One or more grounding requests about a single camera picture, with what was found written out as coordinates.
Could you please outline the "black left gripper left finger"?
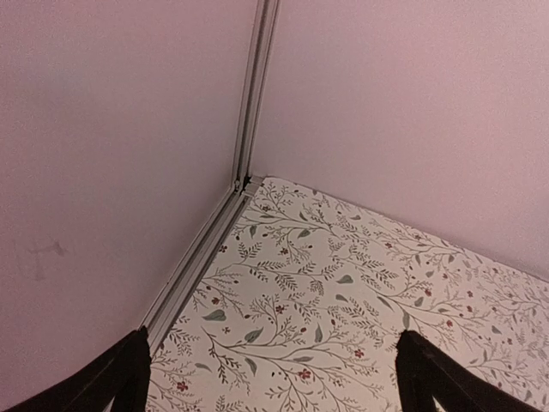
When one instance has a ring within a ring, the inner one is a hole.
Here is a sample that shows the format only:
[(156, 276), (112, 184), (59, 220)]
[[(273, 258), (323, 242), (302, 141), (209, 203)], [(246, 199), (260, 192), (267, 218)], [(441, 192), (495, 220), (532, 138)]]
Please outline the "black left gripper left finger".
[(148, 330), (142, 326), (77, 373), (9, 410), (143, 411), (150, 375)]

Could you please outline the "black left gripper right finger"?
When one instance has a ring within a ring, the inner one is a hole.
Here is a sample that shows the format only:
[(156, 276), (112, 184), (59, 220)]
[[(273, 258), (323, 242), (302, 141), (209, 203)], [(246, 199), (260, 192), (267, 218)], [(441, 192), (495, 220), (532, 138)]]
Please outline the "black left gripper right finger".
[(395, 375), (403, 411), (547, 411), (548, 369), (532, 368), (490, 345), (463, 366), (415, 330), (396, 344)]

